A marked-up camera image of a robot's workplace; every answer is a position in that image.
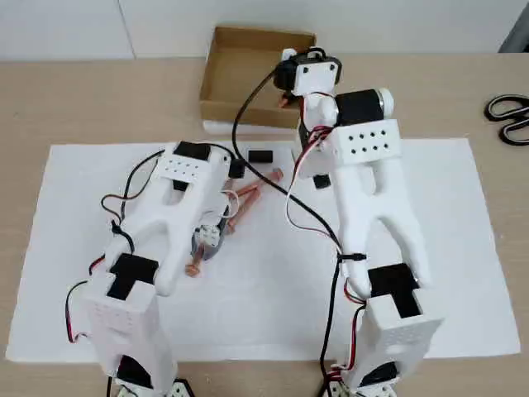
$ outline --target red wire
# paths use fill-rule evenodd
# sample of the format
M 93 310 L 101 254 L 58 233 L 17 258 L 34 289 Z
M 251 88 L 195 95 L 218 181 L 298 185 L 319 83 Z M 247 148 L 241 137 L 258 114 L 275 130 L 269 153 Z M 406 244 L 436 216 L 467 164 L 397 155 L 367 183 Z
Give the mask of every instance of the red wire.
M 92 275 L 92 272 L 93 270 L 95 269 L 95 267 L 103 260 L 105 259 L 105 254 L 102 254 L 99 258 L 97 258 L 94 262 L 92 262 L 90 264 L 90 266 L 88 267 L 88 273 L 90 275 Z
M 365 305 L 360 306 L 356 309 L 355 316 L 353 317 L 353 323 L 352 323 L 352 332 L 351 332 L 351 349 L 350 349 L 350 359 L 349 359 L 349 365 L 340 370 L 330 371 L 327 373 L 327 376 L 329 377 L 329 380 L 341 380 L 341 372 L 342 371 L 350 371 L 352 370 L 353 366 L 355 366 L 355 359 L 356 359 L 356 323 L 358 320 L 358 315 L 360 314 L 360 310 L 364 310 Z

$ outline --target wire bundle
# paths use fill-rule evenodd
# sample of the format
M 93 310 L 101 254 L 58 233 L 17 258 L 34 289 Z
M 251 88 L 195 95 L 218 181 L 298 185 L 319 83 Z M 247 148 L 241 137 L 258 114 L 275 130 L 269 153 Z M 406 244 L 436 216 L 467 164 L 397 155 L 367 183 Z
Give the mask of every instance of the wire bundle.
M 295 184 L 296 178 L 298 176 L 299 168 L 302 166 L 304 160 L 307 158 L 307 156 L 310 153 L 310 151 L 312 151 L 319 143 L 321 143 L 321 141 L 323 141 L 332 132 L 332 129 L 330 127 L 317 126 L 311 131 L 311 133 L 310 133 L 310 135 L 308 137 L 308 144 L 305 147 L 305 149 L 303 150 L 302 154 L 298 157 L 298 159 L 296 161 L 296 164 L 294 165 L 293 180 L 292 180 L 292 183 L 290 184 L 290 187 L 289 187 L 288 190 L 283 189 L 281 186 L 276 184 L 274 181 L 272 181 L 272 180 L 266 178 L 264 175 L 262 175 L 252 164 L 250 164 L 242 156 L 241 151 L 239 150 L 239 147 L 237 146 L 236 133 L 237 133 L 237 128 L 239 126 L 239 122 L 241 121 L 242 115 L 244 114 L 245 110 L 248 108 L 250 103 L 253 101 L 255 96 L 274 77 L 274 75 L 275 75 L 275 69 L 272 70 L 257 85 L 257 87 L 255 87 L 255 89 L 252 91 L 252 93 L 248 96 L 248 98 L 244 101 L 244 103 L 242 104 L 241 108 L 239 109 L 239 112 L 237 113 L 237 115 L 235 117 L 235 120 L 233 122 L 233 127 L 231 129 L 231 143 L 233 145 L 234 152 L 236 153 L 237 157 L 239 159 L 241 159 L 241 161 L 245 164 L 246 168 L 248 168 L 254 175 L 256 175 L 258 178 L 263 180 L 266 184 L 272 186 L 274 189 L 278 190 L 281 194 L 284 194 L 286 196 L 287 200 L 286 200 L 286 203 L 285 203 L 285 214 L 287 216 L 288 221 L 291 224 L 293 224 L 295 227 L 301 228 L 303 230 L 311 230 L 311 231 L 314 231 L 314 232 L 320 232 L 321 234 L 323 234 L 326 237 L 330 238 L 334 242 L 334 244 L 336 246 L 336 250 L 338 251 L 339 254 L 341 254 L 341 252 L 342 252 L 341 244 L 340 244 L 338 238 L 336 237 L 336 234 L 334 233 L 332 228 L 329 226 L 328 222 L 320 214 L 318 214 L 312 208 L 308 207 L 303 201 L 301 201 L 299 198 L 297 198 L 296 196 L 294 196 L 292 194 L 293 185 Z M 302 106 L 301 107 L 301 114 L 302 114 L 302 119 L 303 119 L 303 101 L 301 102 L 301 106 Z M 317 229 L 315 227 L 302 227 L 302 226 L 297 225 L 295 222 L 293 222 L 291 217 L 289 216 L 289 213 L 288 213 L 288 203 L 289 203 L 290 200 L 294 201 L 303 210 L 305 210 L 307 213 L 309 213 L 311 216 L 313 216 L 323 226 L 324 230 Z M 324 385 L 324 387 L 325 387 L 325 389 L 326 389 L 326 391 L 327 391 L 329 396 L 332 395 L 331 394 L 331 388 L 329 386 L 329 380 L 330 379 L 338 379 L 337 375 L 335 373 L 332 373 L 332 377 L 327 375 L 326 368 L 325 368 L 325 355 L 326 355 L 326 350 L 327 350 L 327 346 L 328 346 L 328 342 L 329 342 L 329 336 L 330 336 L 330 333 L 331 333 L 332 319 L 333 319 L 333 315 L 334 315 L 335 292 L 336 292 L 336 284 L 337 284 L 337 281 L 338 281 L 338 276 L 340 274 L 340 263 L 341 263 L 341 259 L 338 259 L 336 261 L 334 274 L 332 276 L 331 297 L 330 297 L 330 300 L 329 300 L 329 312 L 328 312 L 328 317 L 327 317 L 325 336 L 323 338 L 322 352 L 320 354 L 320 360 L 319 360 L 320 361 L 320 370 L 321 370 L 322 376 L 323 376 L 323 385 Z M 360 309 L 357 310 L 356 317 L 358 318 L 358 313 L 360 312 L 361 309 L 363 309 L 365 307 L 365 302 L 362 299 L 359 299 L 359 298 L 355 297 L 353 294 L 349 293 L 349 291 L 347 290 L 347 284 L 345 285 L 344 293 L 346 293 L 346 297 L 349 300 L 351 300 L 351 302 L 362 304 Z M 353 336 L 351 337 L 351 341 L 352 340 L 356 341 L 356 330 L 355 330 L 355 328 L 354 328 L 354 332 L 352 334 L 353 334 Z M 355 351 L 355 350 L 353 350 L 353 344 L 352 343 L 351 343 L 350 351 L 351 351 L 350 357 L 351 356 L 353 357 L 352 365 L 354 365 L 354 355 L 352 354 L 352 352 Z

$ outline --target open cardboard box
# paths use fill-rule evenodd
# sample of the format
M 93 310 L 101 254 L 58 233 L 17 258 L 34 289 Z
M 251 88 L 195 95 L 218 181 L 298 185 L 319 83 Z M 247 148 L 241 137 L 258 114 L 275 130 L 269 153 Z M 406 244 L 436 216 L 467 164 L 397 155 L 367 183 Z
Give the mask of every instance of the open cardboard box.
M 315 44 L 312 33 L 217 26 L 200 91 L 206 131 L 230 133 L 242 103 L 281 61 L 283 49 L 303 51 Z M 279 108 L 281 94 L 270 80 L 246 110 L 238 131 L 291 133 L 298 124 L 298 106 Z

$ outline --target black scissors handle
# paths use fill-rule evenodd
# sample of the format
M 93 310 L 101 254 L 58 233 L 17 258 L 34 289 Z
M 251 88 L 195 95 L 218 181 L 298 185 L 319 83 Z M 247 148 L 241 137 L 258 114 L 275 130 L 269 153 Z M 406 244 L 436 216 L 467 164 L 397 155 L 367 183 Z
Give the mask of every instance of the black scissors handle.
M 506 112 L 495 112 L 494 107 L 498 103 L 502 102 L 515 102 L 520 106 Z M 515 139 L 510 136 L 510 133 L 521 128 L 529 126 L 529 98 L 524 95 L 517 95 L 515 93 L 508 93 L 499 95 L 493 98 L 485 108 L 485 116 L 491 122 L 501 122 L 504 120 L 513 120 L 511 124 L 507 124 L 499 132 L 499 138 L 513 146 L 526 146 L 529 145 L 529 138 L 527 139 Z

